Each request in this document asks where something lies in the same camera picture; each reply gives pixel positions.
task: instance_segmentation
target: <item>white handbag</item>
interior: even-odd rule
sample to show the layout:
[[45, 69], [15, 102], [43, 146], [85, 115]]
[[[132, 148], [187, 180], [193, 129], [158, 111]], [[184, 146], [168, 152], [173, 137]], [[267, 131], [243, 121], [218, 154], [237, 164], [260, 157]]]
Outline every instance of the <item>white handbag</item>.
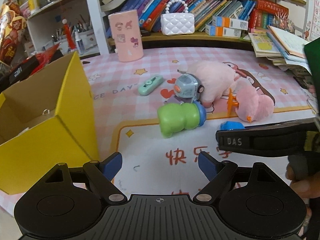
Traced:
[[[180, 2], [185, 7], [181, 13], [170, 13], [170, 6]], [[171, 0], [161, 15], [161, 31], [164, 35], [192, 34], [195, 32], [195, 17], [188, 13], [188, 5], [182, 0]]]

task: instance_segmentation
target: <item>red tassel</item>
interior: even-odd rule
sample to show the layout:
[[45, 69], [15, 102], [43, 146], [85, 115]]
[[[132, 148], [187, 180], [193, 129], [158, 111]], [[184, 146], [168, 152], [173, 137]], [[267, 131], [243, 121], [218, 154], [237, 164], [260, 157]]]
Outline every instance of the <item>red tassel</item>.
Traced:
[[73, 50], [73, 49], [76, 48], [76, 45], [75, 45], [75, 43], [74, 43], [74, 41], [73, 41], [73, 39], [72, 39], [72, 37], [71, 37], [71, 32], [70, 32], [70, 30], [69, 30], [69, 26], [67, 25], [67, 22], [68, 22], [68, 21], [67, 21], [66, 19], [63, 19], [63, 20], [62, 20], [63, 27], [64, 27], [64, 32], [65, 32], [65, 34], [66, 34], [66, 36], [67, 36], [67, 41], [68, 41], [69, 48], [70, 48], [71, 50]]

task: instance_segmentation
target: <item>pink cylinder container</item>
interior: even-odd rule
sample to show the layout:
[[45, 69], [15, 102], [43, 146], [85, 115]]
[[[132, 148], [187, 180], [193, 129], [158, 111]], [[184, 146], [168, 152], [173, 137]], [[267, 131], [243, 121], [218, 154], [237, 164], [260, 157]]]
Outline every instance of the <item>pink cylinder container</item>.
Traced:
[[137, 10], [108, 15], [112, 38], [115, 40], [120, 62], [143, 57], [143, 48]]

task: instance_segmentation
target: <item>spray bottle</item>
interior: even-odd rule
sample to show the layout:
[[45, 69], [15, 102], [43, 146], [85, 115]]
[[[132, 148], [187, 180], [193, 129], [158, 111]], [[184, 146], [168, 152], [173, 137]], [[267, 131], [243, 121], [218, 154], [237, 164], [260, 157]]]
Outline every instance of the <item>spray bottle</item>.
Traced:
[[82, 39], [79, 37], [78, 31], [75, 31], [76, 36], [76, 46], [80, 55], [84, 54], [85, 48]]

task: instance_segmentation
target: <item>pink stuffed animal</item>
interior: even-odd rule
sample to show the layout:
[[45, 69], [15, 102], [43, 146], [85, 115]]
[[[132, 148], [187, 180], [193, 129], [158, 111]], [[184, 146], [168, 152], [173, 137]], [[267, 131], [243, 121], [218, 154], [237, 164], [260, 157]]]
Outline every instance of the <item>pink stuffed animal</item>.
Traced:
[[274, 104], [271, 97], [259, 95], [252, 86], [245, 86], [237, 92], [236, 97], [231, 99], [230, 97], [232, 97], [231, 92], [228, 100], [228, 111], [231, 109], [230, 102], [232, 99], [236, 100], [236, 102], [232, 102], [232, 105], [236, 106], [236, 113], [243, 121], [260, 121], [273, 113]]
[[204, 86], [200, 95], [201, 104], [208, 108], [214, 100], [222, 95], [228, 95], [229, 89], [236, 88], [236, 80], [239, 74], [226, 64], [212, 61], [197, 61], [188, 67], [186, 73], [196, 76]]

